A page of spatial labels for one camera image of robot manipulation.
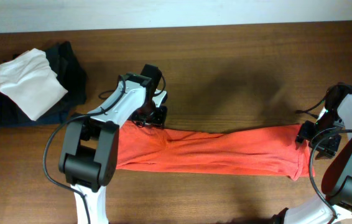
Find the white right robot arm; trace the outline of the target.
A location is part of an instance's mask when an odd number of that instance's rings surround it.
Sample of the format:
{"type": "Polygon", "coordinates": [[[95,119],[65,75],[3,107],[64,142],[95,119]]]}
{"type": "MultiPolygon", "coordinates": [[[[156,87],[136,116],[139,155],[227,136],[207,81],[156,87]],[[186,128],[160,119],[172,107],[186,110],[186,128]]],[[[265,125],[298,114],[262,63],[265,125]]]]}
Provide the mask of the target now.
{"type": "Polygon", "coordinates": [[[295,208],[285,208],[271,223],[338,223],[352,219],[352,90],[328,91],[316,122],[306,121],[296,142],[308,141],[308,167],[318,157],[332,158],[321,187],[311,180],[316,195],[295,208]]]}

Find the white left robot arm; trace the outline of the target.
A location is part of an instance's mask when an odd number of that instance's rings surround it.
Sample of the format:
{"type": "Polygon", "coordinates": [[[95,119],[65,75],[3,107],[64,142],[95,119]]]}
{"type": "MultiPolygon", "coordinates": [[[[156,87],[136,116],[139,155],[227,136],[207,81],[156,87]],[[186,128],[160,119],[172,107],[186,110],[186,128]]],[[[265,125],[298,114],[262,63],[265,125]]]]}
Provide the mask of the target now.
{"type": "Polygon", "coordinates": [[[79,223],[107,223],[106,186],[118,160],[120,129],[126,121],[139,128],[163,128],[167,109],[161,72],[128,73],[97,109],[76,114],[67,124],[58,169],[74,193],[79,223]]]}

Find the orange printed t-shirt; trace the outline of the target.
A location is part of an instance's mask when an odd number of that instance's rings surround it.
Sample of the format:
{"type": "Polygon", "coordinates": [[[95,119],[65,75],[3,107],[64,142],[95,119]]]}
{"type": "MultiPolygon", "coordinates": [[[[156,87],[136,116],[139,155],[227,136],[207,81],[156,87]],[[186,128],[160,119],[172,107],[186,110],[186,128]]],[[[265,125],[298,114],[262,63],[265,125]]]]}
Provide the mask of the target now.
{"type": "Polygon", "coordinates": [[[226,175],[309,175],[309,147],[296,145],[300,125],[233,133],[139,128],[120,130],[117,169],[226,175]]]}

